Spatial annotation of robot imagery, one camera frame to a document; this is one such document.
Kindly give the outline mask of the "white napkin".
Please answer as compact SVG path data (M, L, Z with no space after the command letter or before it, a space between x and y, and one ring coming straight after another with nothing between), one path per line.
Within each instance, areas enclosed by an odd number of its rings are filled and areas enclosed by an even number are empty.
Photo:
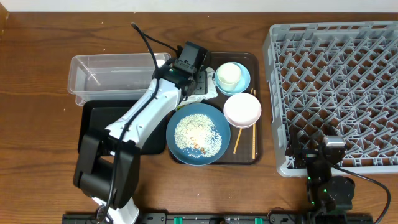
M208 67L205 69L206 72L206 77L207 77L207 87L208 91L204 95L191 95L191 96L185 96L180 104L177 106L177 108L181 108L183 106L192 104L192 103L200 103L203 100L209 100L212 98L216 98L218 96L217 90L216 90L216 84L215 84L215 79L213 78L213 75L215 74L215 71Z

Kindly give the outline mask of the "dark blue plate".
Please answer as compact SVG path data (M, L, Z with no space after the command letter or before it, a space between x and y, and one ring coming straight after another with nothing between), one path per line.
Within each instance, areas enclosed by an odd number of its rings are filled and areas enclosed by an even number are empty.
M216 131L222 135L221 149L215 156L206 158L201 157L196 159L193 157L189 157L187 152L182 152L180 149L177 148L174 139L175 128L182 118L193 114L203 114L208 116L215 124ZM231 130L229 123L224 117L224 114L214 106L204 103L190 104L177 110L169 120L166 130L166 140L171 155L173 155L174 158L176 158L178 161L192 166L208 165L219 159L226 152L229 146L230 138Z

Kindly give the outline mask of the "rice leftovers pile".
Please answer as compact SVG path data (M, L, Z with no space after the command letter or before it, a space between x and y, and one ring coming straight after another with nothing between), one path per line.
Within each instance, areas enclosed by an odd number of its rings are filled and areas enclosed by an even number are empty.
M196 159L215 156L222 145L222 135L216 131L212 120L203 114L182 118L175 128L174 139L178 149Z

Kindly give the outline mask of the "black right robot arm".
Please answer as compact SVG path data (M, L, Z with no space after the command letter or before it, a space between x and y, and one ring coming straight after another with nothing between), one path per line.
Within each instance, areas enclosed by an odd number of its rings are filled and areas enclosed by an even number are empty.
M330 130L316 147L305 149L300 145L298 129L289 128L290 140L286 156L294 158L294 166L307 171L307 197L311 211L299 215L295 223L348 223L346 211L353 207L355 183L349 177L332 175L331 168L342 161L346 144L343 138Z

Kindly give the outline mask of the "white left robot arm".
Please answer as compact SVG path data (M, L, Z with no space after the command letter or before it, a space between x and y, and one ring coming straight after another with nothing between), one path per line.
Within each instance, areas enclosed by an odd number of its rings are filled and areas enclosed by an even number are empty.
M187 104L197 79L210 68L184 70L166 63L154 71L147 91L103 130L88 129L79 140L73 183L98 203L93 223L134 223L139 210L132 196L139 180L143 147L164 118Z

